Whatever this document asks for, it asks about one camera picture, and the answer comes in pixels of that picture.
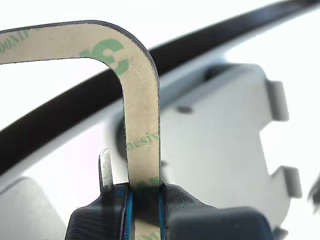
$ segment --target white background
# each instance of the white background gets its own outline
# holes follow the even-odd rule
[[[225,1],[6,1],[0,29],[77,20],[102,20],[119,25],[147,48],[218,21],[263,6],[266,0]],[[269,172],[279,165],[299,168],[304,198],[293,200],[283,224],[288,240],[319,239],[319,214],[313,216],[306,195],[320,173],[319,11],[255,37],[226,54],[235,62],[261,65],[271,80],[284,82],[290,121],[272,123],[261,133]],[[0,129],[57,94],[106,67],[91,59],[0,65]],[[92,174],[104,147],[104,126],[98,124],[29,169],[65,223],[70,213],[99,194],[99,185],[73,175]],[[77,159],[79,165],[71,165]]]

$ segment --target bent tape strip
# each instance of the bent tape strip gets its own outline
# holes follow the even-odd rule
[[[147,49],[126,30],[103,21],[63,22],[0,31],[0,64],[70,58],[99,60],[118,76],[123,91],[129,184],[137,192],[141,186],[158,191],[159,80]],[[147,228],[138,225],[139,235],[148,236],[159,230],[159,224]]]

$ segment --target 3m logo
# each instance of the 3m logo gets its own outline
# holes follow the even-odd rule
[[[105,56],[104,50],[110,49],[114,53],[123,49],[124,46],[115,39],[106,39],[101,42],[99,42],[97,45],[95,45],[92,49],[92,52],[90,52],[88,49],[82,51],[79,53],[81,58],[93,58],[97,59],[107,65],[113,64],[116,62],[115,58],[113,56]],[[125,71],[127,71],[129,68],[129,60],[123,59],[118,62],[117,68],[114,70],[115,74],[118,76],[123,74]]]

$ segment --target adhesive tape strip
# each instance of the adhesive tape strip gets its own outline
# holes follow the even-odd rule
[[[130,187],[138,192],[138,186],[159,189],[158,73],[149,52],[133,35],[93,20],[0,31],[0,64],[70,58],[96,59],[116,73],[123,91]]]

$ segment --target green printed text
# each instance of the green printed text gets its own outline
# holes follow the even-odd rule
[[[21,43],[29,37],[28,29],[15,31],[9,35],[5,40],[0,42],[0,55],[5,54],[6,51],[14,48],[17,44]]]
[[[126,143],[127,151],[140,148],[142,146],[148,146],[153,142],[157,142],[159,140],[159,134],[157,132],[151,133],[151,134],[146,132],[144,135],[145,135],[144,137],[137,139],[133,142],[127,142]]]

